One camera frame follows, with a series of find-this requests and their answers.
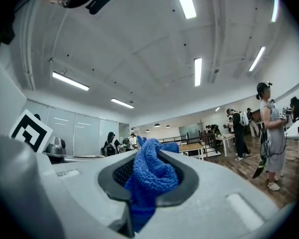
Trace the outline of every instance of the backpack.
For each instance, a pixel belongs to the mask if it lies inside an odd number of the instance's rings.
[[[123,140],[123,148],[126,149],[128,147],[130,147],[130,139],[129,138],[125,138]]]
[[[108,145],[105,146],[104,150],[105,150],[105,156],[112,156],[117,154],[118,152],[116,151],[116,147],[114,145],[115,142],[115,138],[113,139],[113,141],[111,143],[109,143]]]
[[[249,124],[248,116],[245,112],[240,112],[240,124],[243,126],[247,126]]]

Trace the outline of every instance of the wooden floor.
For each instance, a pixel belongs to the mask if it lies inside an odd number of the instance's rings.
[[[221,156],[211,157],[205,160],[225,166],[234,171],[270,196],[280,208],[295,201],[299,195],[298,141],[287,140],[285,173],[283,177],[279,176],[279,182],[277,184],[280,186],[280,190],[275,192],[269,190],[267,187],[268,180],[265,171],[263,171],[258,178],[252,179],[260,161],[259,139],[246,135],[245,142],[248,148],[251,149],[251,157],[235,162],[236,147],[233,145],[233,142],[230,141],[231,146],[230,150],[227,150],[227,158],[222,154]],[[221,153],[224,153],[223,146],[221,146],[219,150]]]

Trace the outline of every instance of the woman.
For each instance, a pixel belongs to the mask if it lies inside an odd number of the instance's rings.
[[[275,183],[276,176],[284,166],[286,137],[284,132],[285,119],[279,118],[279,112],[273,104],[269,102],[270,86],[266,83],[259,83],[257,86],[256,98],[260,102],[260,114],[267,130],[268,150],[267,150],[267,171],[269,172],[268,188],[276,191],[280,187]]]
[[[112,143],[112,142],[114,142],[114,146],[115,146],[115,148],[116,148],[116,152],[117,153],[119,153],[120,152],[120,150],[122,151],[123,150],[123,147],[121,146],[121,144],[120,144],[120,142],[119,141],[117,141],[116,139],[115,139],[115,134],[113,133],[113,132],[109,132],[109,134],[108,134],[108,139],[105,141],[105,143],[104,143],[104,148],[107,146],[107,145],[109,145],[110,143]]]

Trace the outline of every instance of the man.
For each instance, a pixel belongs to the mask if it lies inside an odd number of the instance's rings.
[[[249,121],[249,128],[250,128],[251,136],[255,137],[254,130],[256,132],[256,136],[259,136],[259,129],[258,129],[256,123],[254,122],[254,119],[253,119],[252,112],[251,112],[250,108],[247,109],[247,118],[248,118],[248,121]]]
[[[230,122],[229,125],[234,127],[235,145],[238,155],[235,161],[241,161],[244,159],[244,156],[250,156],[250,151],[248,150],[244,141],[244,126],[240,124],[239,112],[235,111],[234,109],[228,109],[227,115],[233,117],[233,122]]]
[[[130,146],[126,148],[126,151],[134,150],[137,148],[136,146],[136,136],[134,133],[131,133],[131,136],[129,137]]]

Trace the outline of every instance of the white shirt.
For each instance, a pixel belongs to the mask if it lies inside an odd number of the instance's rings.
[[[133,145],[136,145],[136,137],[129,137],[130,146],[129,149],[134,149]]]

